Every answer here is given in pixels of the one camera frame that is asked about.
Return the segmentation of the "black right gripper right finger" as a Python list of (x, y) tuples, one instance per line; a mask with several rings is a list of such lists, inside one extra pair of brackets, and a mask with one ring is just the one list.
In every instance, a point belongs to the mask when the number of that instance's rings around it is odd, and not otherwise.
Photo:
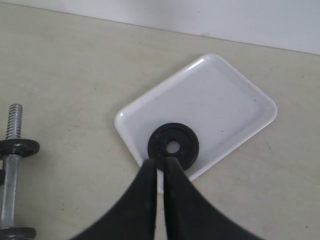
[(163, 160), (164, 217), (169, 240), (259, 240), (211, 205), (178, 160)]

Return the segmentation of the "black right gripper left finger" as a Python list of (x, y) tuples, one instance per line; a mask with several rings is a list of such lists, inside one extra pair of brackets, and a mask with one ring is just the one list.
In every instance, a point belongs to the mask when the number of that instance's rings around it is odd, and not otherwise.
[(123, 196), (74, 240), (153, 240), (157, 216), (157, 170), (144, 160)]

